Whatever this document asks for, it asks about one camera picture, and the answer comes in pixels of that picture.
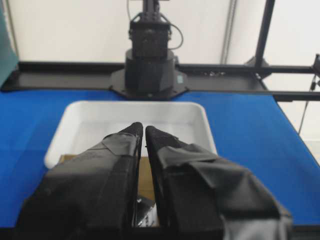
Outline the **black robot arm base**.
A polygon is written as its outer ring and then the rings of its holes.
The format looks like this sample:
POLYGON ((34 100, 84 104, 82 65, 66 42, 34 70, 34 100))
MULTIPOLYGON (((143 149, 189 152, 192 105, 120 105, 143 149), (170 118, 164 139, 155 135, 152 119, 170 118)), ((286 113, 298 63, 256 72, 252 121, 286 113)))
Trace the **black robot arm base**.
POLYGON ((132 47, 124 68, 111 74, 112 91, 143 101, 166 101, 188 91, 188 76, 178 71, 178 59, 168 47, 172 27, 158 0, 143 1, 142 12, 129 22, 132 47))

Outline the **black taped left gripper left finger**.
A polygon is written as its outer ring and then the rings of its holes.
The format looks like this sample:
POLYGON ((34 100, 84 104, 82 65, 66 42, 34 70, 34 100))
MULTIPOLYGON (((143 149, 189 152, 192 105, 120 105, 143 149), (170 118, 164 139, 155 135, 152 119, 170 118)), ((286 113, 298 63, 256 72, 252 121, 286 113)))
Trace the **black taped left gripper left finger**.
POLYGON ((143 125, 57 164, 25 201, 17 240, 122 240, 136 217, 143 125))

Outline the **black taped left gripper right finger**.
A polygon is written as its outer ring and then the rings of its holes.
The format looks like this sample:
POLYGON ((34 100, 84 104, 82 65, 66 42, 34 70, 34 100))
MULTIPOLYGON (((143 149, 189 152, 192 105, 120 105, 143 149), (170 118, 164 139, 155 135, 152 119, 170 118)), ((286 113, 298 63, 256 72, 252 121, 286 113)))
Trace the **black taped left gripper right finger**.
POLYGON ((291 238, 291 214, 248 168, 154 126, 145 137, 159 221, 172 238, 291 238))

